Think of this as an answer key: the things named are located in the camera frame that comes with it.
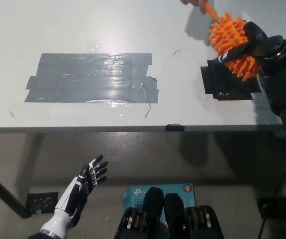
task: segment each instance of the table leg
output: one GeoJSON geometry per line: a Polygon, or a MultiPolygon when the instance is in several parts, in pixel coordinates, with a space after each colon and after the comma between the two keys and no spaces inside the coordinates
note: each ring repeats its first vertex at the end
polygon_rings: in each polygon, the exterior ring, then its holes
{"type": "Polygon", "coordinates": [[[1,183],[0,183],[0,199],[6,203],[18,216],[21,218],[31,217],[30,211],[24,207],[17,198],[15,198],[11,192],[9,192],[1,183]]]}

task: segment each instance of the cardboard box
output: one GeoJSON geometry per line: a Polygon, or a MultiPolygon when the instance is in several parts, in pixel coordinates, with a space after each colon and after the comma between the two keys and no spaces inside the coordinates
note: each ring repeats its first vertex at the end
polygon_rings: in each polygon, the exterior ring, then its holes
{"type": "MultiPolygon", "coordinates": [[[[164,184],[164,185],[141,185],[141,186],[130,186],[126,192],[124,193],[123,198],[123,211],[129,207],[133,208],[142,208],[145,193],[151,187],[161,188],[164,192],[164,196],[168,193],[178,193],[180,198],[182,199],[185,208],[196,206],[196,199],[193,190],[192,183],[184,183],[184,184],[164,184]]],[[[165,219],[164,209],[160,218],[161,232],[158,234],[157,238],[166,239],[169,238],[167,223],[165,219]]]]}

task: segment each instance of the orange spiky ball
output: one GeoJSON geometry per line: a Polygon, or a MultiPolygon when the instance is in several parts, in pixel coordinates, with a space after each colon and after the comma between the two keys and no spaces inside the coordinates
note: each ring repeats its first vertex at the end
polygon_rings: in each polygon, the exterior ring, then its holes
{"type": "MultiPolygon", "coordinates": [[[[244,32],[245,22],[241,17],[232,20],[231,13],[226,12],[225,17],[219,18],[219,23],[213,23],[212,29],[209,30],[209,40],[218,54],[222,56],[226,51],[248,41],[244,32]]],[[[232,73],[237,74],[238,78],[246,81],[251,77],[256,77],[259,72],[259,66],[256,59],[247,54],[241,58],[226,63],[232,73]]]]}

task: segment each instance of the human hand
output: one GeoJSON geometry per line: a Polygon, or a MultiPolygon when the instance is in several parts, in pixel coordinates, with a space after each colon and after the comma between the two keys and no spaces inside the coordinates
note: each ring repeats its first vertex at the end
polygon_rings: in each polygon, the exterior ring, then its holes
{"type": "Polygon", "coordinates": [[[194,6],[199,6],[202,14],[206,14],[206,0],[181,0],[181,2],[185,5],[192,4],[194,6]]]}

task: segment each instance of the robotic hand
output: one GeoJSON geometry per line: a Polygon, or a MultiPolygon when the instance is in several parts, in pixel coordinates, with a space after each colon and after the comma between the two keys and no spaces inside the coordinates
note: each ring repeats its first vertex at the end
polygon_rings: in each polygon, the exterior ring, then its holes
{"type": "Polygon", "coordinates": [[[102,176],[107,171],[107,162],[99,163],[103,159],[100,155],[89,164],[85,164],[80,174],[69,184],[58,204],[54,216],[46,222],[40,233],[29,239],[65,239],[67,231],[78,223],[81,212],[88,200],[88,195],[101,182],[106,180],[102,176]]]}

